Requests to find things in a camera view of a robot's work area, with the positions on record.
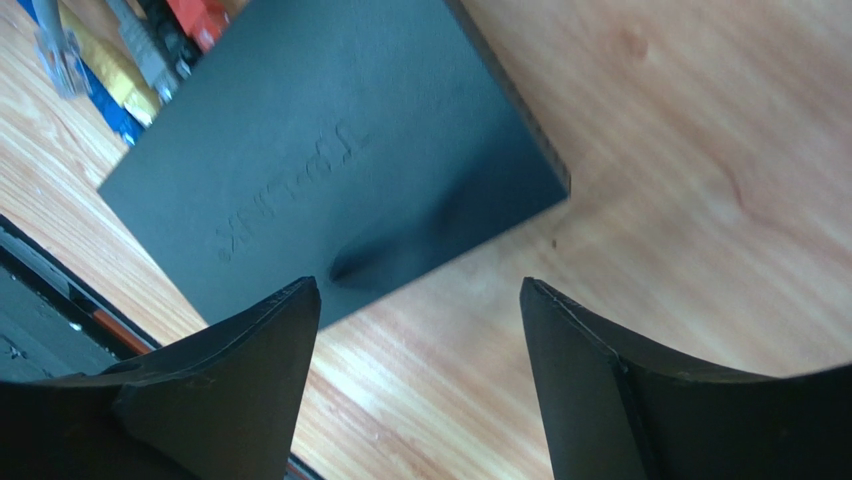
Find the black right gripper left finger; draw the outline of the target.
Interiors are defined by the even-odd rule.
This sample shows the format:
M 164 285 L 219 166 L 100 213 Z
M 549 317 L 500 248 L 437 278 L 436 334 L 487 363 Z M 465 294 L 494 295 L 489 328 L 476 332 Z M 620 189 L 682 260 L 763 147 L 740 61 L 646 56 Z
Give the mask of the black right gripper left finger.
M 302 277 L 93 375 L 1 385 L 5 479 L 282 479 L 318 333 Z

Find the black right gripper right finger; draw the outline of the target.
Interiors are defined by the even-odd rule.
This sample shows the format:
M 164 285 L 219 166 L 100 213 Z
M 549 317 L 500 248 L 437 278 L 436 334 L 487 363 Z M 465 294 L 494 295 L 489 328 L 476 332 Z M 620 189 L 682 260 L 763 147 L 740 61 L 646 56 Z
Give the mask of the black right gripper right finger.
M 558 479 L 847 479 L 851 369 L 776 378 L 658 343 L 528 277 L 520 307 Z

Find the black network switch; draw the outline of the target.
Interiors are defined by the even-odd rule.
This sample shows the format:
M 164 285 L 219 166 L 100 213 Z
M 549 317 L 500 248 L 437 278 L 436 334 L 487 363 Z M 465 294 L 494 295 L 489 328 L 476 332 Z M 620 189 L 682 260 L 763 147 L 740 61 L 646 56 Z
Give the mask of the black network switch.
M 252 1 L 99 193 L 208 323 L 304 276 L 322 325 L 570 192 L 459 1 Z

